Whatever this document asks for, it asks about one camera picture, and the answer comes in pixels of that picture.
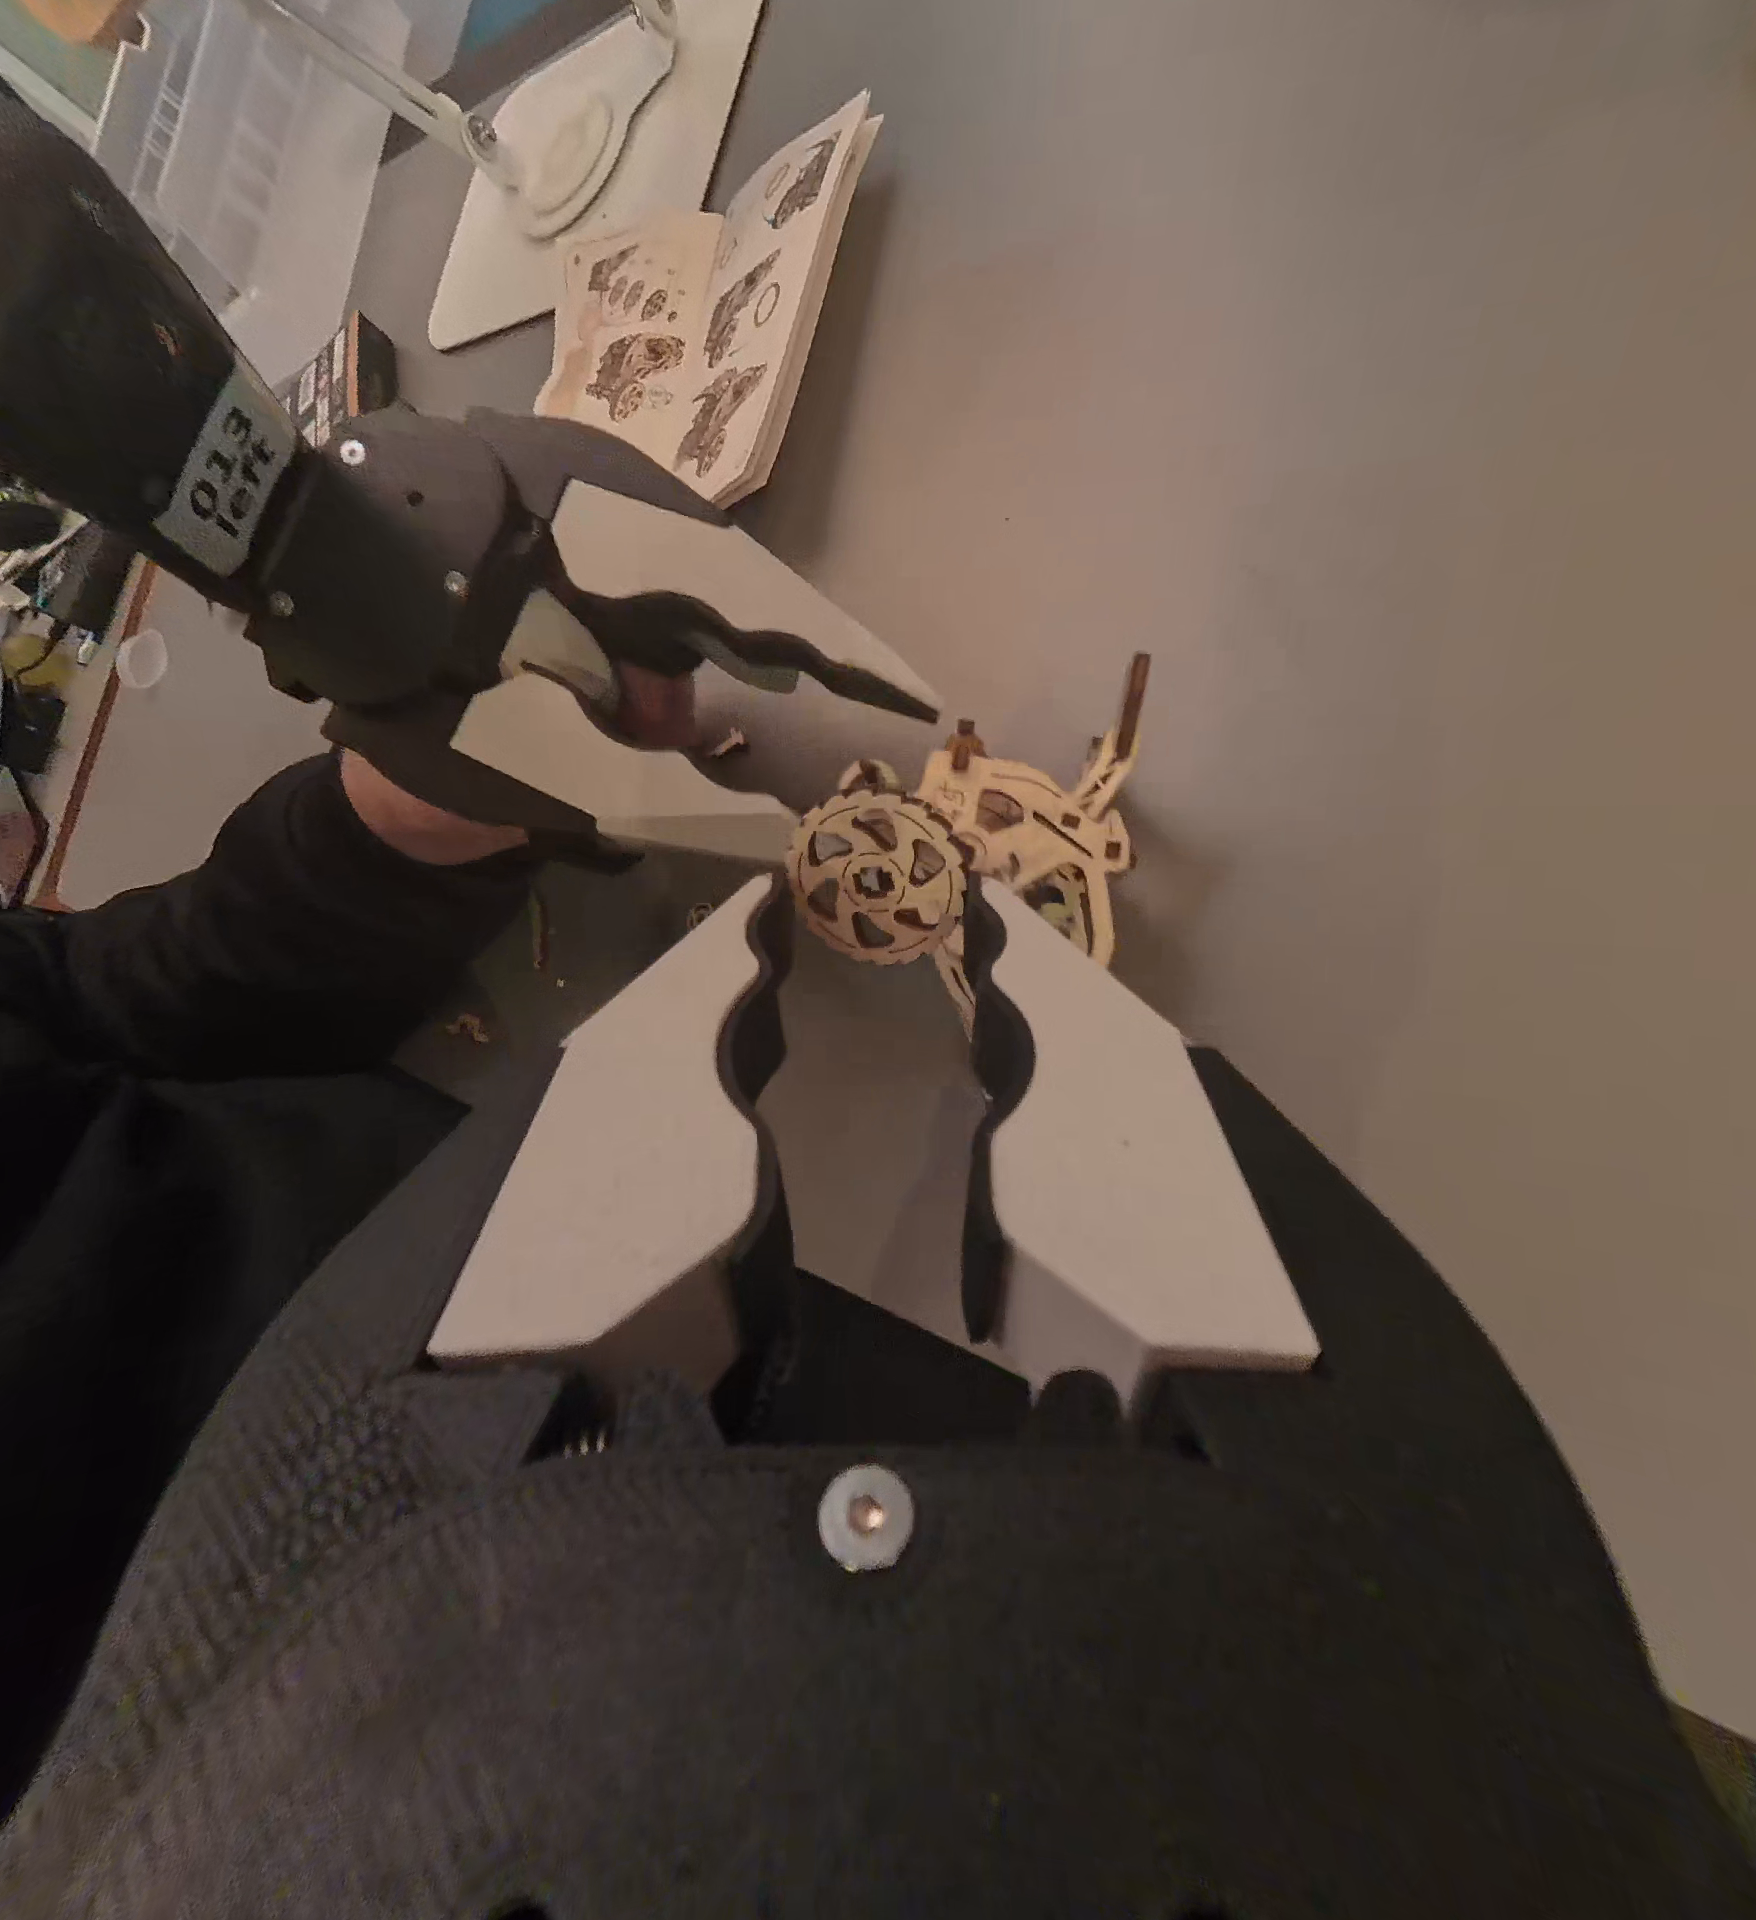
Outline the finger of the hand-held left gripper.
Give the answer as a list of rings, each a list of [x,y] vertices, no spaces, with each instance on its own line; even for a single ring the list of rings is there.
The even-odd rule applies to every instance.
[[[621,698],[621,666],[678,681],[702,665],[767,695],[809,681],[917,723],[942,713],[907,660],[694,493],[569,477],[550,534],[536,672],[601,713]]]
[[[781,866],[800,828],[781,800],[710,779],[675,749],[616,738],[572,687],[516,674],[464,709],[456,754],[586,815],[626,851]]]

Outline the black cardboard box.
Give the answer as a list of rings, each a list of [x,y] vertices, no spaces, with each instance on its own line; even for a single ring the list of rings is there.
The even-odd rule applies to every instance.
[[[276,388],[301,441],[332,444],[349,420],[399,403],[394,343],[349,308],[324,347]]]

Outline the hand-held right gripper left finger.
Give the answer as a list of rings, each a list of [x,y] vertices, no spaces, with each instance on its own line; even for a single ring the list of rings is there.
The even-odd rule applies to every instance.
[[[771,1199],[735,1021],[773,993],[751,877],[582,1021],[428,1336],[437,1371],[728,1371],[731,1264]]]

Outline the clear plastic drawer cabinet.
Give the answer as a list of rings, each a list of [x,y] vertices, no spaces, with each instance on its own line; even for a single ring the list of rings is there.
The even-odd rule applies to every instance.
[[[395,71],[398,5],[140,5],[91,152],[208,304],[319,325],[343,312],[389,107],[361,62]]]

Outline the thick wooden wheel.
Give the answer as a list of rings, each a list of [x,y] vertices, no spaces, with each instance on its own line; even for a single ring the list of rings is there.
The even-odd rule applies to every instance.
[[[903,791],[857,789],[814,806],[786,877],[801,925],[852,962],[911,965],[962,929],[964,851],[946,818]]]

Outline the wooden buggy model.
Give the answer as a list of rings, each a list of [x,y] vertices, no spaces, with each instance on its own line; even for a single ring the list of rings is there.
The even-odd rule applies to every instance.
[[[838,791],[822,804],[856,791],[924,800],[951,828],[966,857],[964,914],[984,882],[999,882],[1089,962],[1106,969],[1115,950],[1110,891],[1137,861],[1118,799],[1137,762],[1149,676],[1151,656],[1137,652],[1115,721],[1091,738],[1071,783],[990,754],[973,723],[959,718],[946,742],[928,754],[917,780],[861,759],[844,771]],[[972,1031],[975,994],[964,965],[964,916],[959,930],[928,959],[962,1027]]]

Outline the person's left hand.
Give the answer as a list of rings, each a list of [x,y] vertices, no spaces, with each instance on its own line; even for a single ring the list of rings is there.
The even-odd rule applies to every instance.
[[[639,750],[690,753],[697,747],[692,678],[664,676],[630,662],[616,665],[613,672],[617,703],[601,725],[605,732]],[[523,827],[467,820],[435,806],[349,747],[337,747],[336,762],[343,799],[361,827],[412,862],[472,866],[531,846]]]

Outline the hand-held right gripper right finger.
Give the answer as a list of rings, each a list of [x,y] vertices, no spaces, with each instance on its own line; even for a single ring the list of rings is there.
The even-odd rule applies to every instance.
[[[1003,882],[964,919],[975,1129],[966,1336],[1033,1390],[1308,1372],[1319,1340],[1178,1027]]]

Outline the instruction booklet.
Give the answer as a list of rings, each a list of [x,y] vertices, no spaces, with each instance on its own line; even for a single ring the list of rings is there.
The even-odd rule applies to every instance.
[[[609,434],[721,510],[758,493],[882,124],[859,93],[724,211],[661,211],[569,247],[531,415]]]

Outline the white book stand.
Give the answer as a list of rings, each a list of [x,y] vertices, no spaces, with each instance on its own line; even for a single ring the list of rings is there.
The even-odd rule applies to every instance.
[[[505,86],[459,107],[329,24],[316,5],[248,2],[266,30],[467,163],[426,322],[454,353],[554,312],[564,253],[703,205],[763,6],[628,2]]]

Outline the person's black clothing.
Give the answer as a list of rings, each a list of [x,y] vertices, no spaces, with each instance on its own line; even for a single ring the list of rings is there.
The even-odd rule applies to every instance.
[[[193,1434],[466,1114],[384,1063],[123,1064],[71,994],[75,930],[0,913],[0,1831]]]

